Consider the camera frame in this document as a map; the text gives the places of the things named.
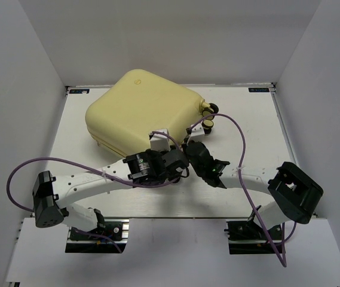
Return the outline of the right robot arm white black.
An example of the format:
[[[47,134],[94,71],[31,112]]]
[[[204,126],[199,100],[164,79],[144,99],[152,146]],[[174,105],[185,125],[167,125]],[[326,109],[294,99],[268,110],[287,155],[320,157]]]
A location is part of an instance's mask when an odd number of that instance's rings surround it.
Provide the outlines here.
[[[292,162],[273,169],[239,168],[228,161],[214,159],[201,142],[185,147],[185,154],[197,176],[214,188],[240,188],[267,194],[273,201],[259,208],[261,217],[248,223],[249,233],[263,238],[270,229],[287,221],[307,224],[324,191],[318,183]]]

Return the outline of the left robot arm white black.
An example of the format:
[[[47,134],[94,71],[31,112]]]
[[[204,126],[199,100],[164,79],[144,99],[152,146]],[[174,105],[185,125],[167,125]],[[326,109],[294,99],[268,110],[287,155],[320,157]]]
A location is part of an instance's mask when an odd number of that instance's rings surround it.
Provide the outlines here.
[[[97,239],[105,231],[102,214],[79,205],[78,201],[133,187],[163,187],[176,181],[188,166],[189,161],[178,149],[167,152],[148,149],[93,172],[53,176],[50,171],[43,171],[38,174],[32,192],[35,225],[48,228],[64,223]]]

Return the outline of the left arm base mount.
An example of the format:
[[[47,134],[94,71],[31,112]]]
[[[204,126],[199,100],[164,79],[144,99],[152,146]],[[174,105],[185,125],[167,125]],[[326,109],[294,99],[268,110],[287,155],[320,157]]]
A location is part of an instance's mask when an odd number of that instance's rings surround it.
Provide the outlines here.
[[[93,231],[70,228],[66,241],[67,254],[121,254],[128,240],[128,219],[105,219],[104,227]]]

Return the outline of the pale yellow suitcase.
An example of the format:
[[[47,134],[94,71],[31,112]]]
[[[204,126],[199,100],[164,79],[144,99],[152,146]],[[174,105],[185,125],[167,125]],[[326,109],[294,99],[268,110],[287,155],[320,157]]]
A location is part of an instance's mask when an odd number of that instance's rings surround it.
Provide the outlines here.
[[[88,107],[85,123],[99,146],[126,157],[148,149],[155,130],[181,144],[188,127],[218,110],[195,91],[134,69]]]

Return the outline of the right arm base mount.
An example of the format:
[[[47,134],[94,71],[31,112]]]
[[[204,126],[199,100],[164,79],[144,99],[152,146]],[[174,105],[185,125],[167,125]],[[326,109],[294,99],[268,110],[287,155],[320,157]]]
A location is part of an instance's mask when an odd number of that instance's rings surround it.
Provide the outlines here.
[[[252,221],[227,221],[224,232],[228,236],[230,255],[275,254],[263,229]]]

